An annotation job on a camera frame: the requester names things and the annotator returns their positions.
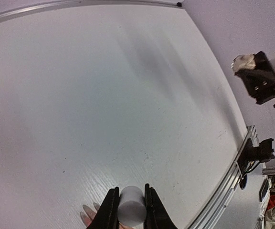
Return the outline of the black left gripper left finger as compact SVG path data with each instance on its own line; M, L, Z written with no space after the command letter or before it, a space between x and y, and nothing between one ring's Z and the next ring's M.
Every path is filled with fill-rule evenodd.
M119 200L119 187L109 189L101 207L87 229L119 229L117 218Z

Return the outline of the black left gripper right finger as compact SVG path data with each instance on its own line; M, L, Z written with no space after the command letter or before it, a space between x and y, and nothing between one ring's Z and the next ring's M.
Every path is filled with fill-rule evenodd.
M143 223L145 229L177 229L172 222L156 190L145 184L146 219Z

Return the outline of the white nail polish cap brush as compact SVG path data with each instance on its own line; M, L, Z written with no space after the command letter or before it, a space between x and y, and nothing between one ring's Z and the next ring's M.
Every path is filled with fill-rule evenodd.
M136 186L127 186L120 193L117 209L118 221L127 227L144 223L147 216L144 194Z

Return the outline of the mannequin hand with nails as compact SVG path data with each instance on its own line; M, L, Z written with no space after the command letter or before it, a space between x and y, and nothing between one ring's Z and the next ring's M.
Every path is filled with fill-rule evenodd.
M93 206L95 210L85 204L82 205L83 211L80 212L80 218L86 228L90 226L97 214L97 211L100 209L100 205L96 202L93 203Z

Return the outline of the clear nail polish bottle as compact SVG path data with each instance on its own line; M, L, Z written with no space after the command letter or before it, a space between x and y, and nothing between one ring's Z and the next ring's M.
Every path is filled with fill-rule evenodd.
M238 72L241 69L253 70L256 67L256 62L254 58L254 54L239 55L233 60L231 64L231 69L234 73Z

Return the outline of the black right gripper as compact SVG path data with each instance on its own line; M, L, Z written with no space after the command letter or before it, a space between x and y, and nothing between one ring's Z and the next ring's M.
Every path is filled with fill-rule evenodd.
M241 78L248 94L256 100L256 103L264 104L275 98L275 73L263 51L254 54L254 62L253 70L240 69L235 75Z

